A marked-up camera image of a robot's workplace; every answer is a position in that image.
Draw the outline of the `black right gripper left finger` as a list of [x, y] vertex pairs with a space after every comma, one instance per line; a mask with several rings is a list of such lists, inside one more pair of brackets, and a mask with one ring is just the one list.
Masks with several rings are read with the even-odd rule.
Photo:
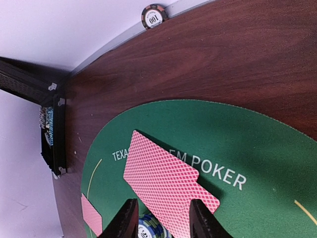
[[98, 238], [137, 238], [138, 220], [138, 200], [127, 199]]

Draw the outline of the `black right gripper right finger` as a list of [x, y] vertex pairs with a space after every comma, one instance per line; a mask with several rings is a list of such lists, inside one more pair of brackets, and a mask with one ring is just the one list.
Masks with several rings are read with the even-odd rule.
[[189, 210], [191, 238], [233, 238], [200, 199], [192, 199]]

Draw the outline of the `dark blue chip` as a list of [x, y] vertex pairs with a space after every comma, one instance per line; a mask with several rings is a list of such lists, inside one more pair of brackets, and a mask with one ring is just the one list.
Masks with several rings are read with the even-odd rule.
[[152, 214], [144, 214], [139, 217], [139, 238], [171, 238], [171, 233]]

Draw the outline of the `dealt card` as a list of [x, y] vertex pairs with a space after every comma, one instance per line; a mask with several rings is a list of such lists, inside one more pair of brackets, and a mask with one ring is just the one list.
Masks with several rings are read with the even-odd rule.
[[123, 178], [155, 215], [179, 214], [199, 172], [133, 131]]
[[91, 231], [98, 237], [103, 232], [103, 220], [101, 214], [94, 208], [87, 197], [81, 194], [83, 219]]

